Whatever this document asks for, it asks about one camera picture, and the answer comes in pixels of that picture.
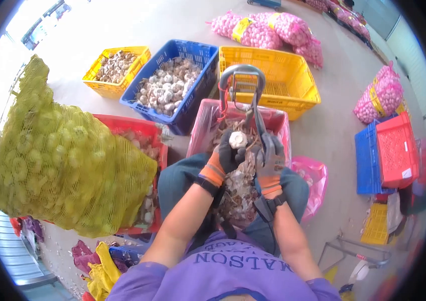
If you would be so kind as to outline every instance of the yellow mesh bag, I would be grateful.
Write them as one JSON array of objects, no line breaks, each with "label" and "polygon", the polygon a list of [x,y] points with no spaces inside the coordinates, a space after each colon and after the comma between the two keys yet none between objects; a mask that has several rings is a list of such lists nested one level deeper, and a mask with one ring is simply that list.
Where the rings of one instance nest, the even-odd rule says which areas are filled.
[{"label": "yellow mesh bag", "polygon": [[0,131],[0,211],[91,238],[131,226],[156,161],[90,113],[54,103],[48,73],[34,55],[13,92]]}]

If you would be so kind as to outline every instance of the pink plastic crate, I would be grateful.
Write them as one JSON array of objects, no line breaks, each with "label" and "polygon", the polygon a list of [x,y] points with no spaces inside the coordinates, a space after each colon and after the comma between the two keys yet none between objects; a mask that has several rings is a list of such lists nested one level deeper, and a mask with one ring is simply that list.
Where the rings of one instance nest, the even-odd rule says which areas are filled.
[{"label": "pink plastic crate", "polygon": [[[236,103],[240,109],[247,110],[249,105]],[[291,140],[288,114],[284,111],[258,107],[261,116],[264,119],[266,129],[271,130],[285,147],[285,166],[291,164]],[[216,130],[219,127],[218,117],[220,117],[220,101],[216,99],[203,99],[196,115],[195,125],[191,131],[188,152],[186,157],[197,153],[206,152]],[[238,120],[245,118],[245,112],[234,107],[234,103],[228,102],[226,118]]]}]

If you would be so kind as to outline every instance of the person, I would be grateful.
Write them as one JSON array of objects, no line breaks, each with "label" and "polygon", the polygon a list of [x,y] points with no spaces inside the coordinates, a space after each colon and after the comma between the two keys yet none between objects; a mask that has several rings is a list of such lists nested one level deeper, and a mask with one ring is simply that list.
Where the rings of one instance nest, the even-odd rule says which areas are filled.
[{"label": "person", "polygon": [[211,233],[204,244],[192,239],[210,212],[226,174],[245,159],[245,149],[229,145],[231,131],[208,158],[197,154],[169,166],[158,183],[163,223],[138,265],[113,286],[108,300],[340,300],[323,277],[299,221],[309,188],[285,167],[283,146],[262,136],[265,151],[255,148],[256,179],[265,199],[285,196],[276,207],[274,236],[259,216],[236,238]]}]

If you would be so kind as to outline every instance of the red string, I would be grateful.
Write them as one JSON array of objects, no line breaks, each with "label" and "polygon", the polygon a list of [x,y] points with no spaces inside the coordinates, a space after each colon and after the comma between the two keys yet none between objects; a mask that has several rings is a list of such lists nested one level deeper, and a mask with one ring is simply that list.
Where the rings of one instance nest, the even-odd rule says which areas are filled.
[{"label": "red string", "polygon": [[220,115],[221,117],[218,118],[218,121],[222,121],[226,118],[226,110],[228,109],[228,88],[230,86],[230,79],[228,79],[228,85],[226,86],[226,89],[221,89],[220,83],[218,83],[218,89],[221,92],[224,92],[224,108],[223,108],[223,102],[220,101]]}]

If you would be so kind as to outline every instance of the purple shirt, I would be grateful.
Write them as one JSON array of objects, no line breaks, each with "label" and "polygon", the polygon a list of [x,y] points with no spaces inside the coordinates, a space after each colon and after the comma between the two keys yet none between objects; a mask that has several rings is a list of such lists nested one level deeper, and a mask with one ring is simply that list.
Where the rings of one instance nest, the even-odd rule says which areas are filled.
[{"label": "purple shirt", "polygon": [[119,278],[107,300],[220,300],[240,294],[256,300],[341,300],[328,280],[305,282],[243,233],[238,239],[215,232],[171,269],[140,263]]}]

